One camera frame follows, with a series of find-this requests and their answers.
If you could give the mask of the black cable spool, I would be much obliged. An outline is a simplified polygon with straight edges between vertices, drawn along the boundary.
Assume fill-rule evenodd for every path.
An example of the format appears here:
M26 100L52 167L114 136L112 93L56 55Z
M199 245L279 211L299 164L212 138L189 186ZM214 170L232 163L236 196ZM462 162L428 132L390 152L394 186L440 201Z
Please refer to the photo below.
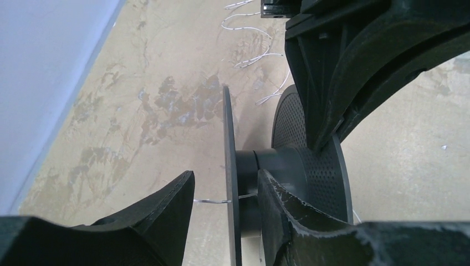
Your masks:
M307 147L303 106L294 85L281 94L268 149L236 149L227 86L223 88L223 115L232 265L242 264L242 238L257 237L261 233L257 197L259 170L267 170L290 193L318 210L353 223L350 185L340 141L334 136L319 152Z

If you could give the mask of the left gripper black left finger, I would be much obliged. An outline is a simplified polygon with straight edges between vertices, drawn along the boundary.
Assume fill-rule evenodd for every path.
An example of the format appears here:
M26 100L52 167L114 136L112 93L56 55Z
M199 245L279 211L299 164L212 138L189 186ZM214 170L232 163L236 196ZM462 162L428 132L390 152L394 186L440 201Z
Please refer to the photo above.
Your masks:
M185 171L157 192L90 225L1 218L2 265L181 265L195 191Z

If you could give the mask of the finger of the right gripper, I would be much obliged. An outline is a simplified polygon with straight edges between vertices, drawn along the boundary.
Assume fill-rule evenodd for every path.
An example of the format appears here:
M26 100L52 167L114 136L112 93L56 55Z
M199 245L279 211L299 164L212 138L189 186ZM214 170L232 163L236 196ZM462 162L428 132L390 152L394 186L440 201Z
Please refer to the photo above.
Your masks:
M285 53L320 150L422 72L469 51L468 1L295 1Z

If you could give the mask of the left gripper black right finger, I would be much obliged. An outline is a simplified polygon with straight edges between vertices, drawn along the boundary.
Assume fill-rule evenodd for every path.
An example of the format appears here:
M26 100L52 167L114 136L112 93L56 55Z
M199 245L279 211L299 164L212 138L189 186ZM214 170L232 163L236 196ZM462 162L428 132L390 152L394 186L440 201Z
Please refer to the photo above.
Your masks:
M258 172L266 265L468 265L468 222L348 224Z

